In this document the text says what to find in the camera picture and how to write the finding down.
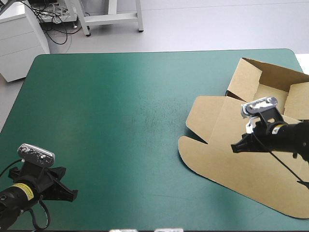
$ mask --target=white drawer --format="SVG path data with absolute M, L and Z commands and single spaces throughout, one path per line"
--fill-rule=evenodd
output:
M 39 45 L 40 42 L 34 32 L 7 38 L 0 41 L 0 57 Z
M 0 41 L 34 31 L 26 17 L 0 23 Z
M 26 77 L 36 56 L 45 54 L 41 46 L 0 57 L 0 73 L 7 82 Z

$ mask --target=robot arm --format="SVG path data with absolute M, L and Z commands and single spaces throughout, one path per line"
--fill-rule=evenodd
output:
M 303 181 L 272 151 L 291 152 L 293 158 L 299 154 L 309 163 L 309 123 L 286 123 L 278 109 L 278 101 L 274 97 L 261 98 L 241 105 L 240 112 L 244 118 L 249 119 L 246 125 L 246 134 L 242 139 L 232 144 L 234 153 L 239 152 L 269 152 L 278 162 L 289 170 L 298 183 L 309 189 L 309 182 Z
M 50 218 L 42 200 L 72 202 L 77 196 L 77 190 L 70 190 L 60 182 L 65 168 L 50 168 L 55 161 L 53 153 L 22 144 L 18 154 L 24 165 L 20 170 L 16 167 L 10 170 L 9 177 L 14 184 L 0 192 L 0 232 L 6 231 L 26 211 L 31 213 L 35 229 L 41 230 L 31 209 L 36 203 L 43 207 L 48 217 L 46 229 Z

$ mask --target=cardboard flap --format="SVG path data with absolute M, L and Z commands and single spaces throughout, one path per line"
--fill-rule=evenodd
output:
M 309 75 L 278 65 L 260 62 L 254 59 L 243 58 L 262 71 L 260 83 L 288 92 L 293 84 L 309 82 Z
M 185 136 L 178 147 L 185 164 L 197 174 L 283 214 L 309 218 L 308 189 L 270 154 L 224 152 Z M 291 154 L 276 154 L 296 173 L 304 163 Z
M 225 100 L 226 97 L 197 97 L 186 121 L 187 128 L 208 142 Z
M 284 115 L 299 120 L 309 120 L 309 83 L 291 85 L 285 102 Z
M 259 86 L 261 74 L 262 71 L 257 67 L 240 59 L 227 91 L 238 96 L 241 100 L 250 102 Z
M 197 174 L 258 201 L 283 214 L 309 218 L 308 189 L 269 153 L 242 152 L 235 154 L 231 144 L 245 132 L 239 109 L 242 101 L 225 97 L 198 97 L 190 112 L 190 126 L 211 136 L 209 144 L 181 137 L 178 148 L 184 163 Z M 299 121 L 283 116 L 287 123 Z M 301 157 L 275 152 L 304 181 L 309 181 L 309 166 Z

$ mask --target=floor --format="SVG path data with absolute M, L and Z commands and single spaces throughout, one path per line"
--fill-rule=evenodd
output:
M 309 73 L 309 0 L 141 0 L 145 31 L 137 24 L 94 26 L 65 45 L 49 40 L 51 53 L 109 53 L 289 48 Z M 84 0 L 91 15 L 103 14 L 107 2 Z M 118 0 L 118 11 L 135 9 L 135 0 Z M 65 35 L 53 33 L 57 42 Z M 0 130 L 23 80 L 0 76 Z

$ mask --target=table surface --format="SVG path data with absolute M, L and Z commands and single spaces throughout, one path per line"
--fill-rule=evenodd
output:
M 38 56 L 0 133 L 0 169 L 22 143 L 56 154 L 79 194 L 46 202 L 51 230 L 307 230 L 180 159 L 194 99 L 224 95 L 241 57 L 301 70 L 287 49 Z M 30 215 L 12 229 L 32 229 Z

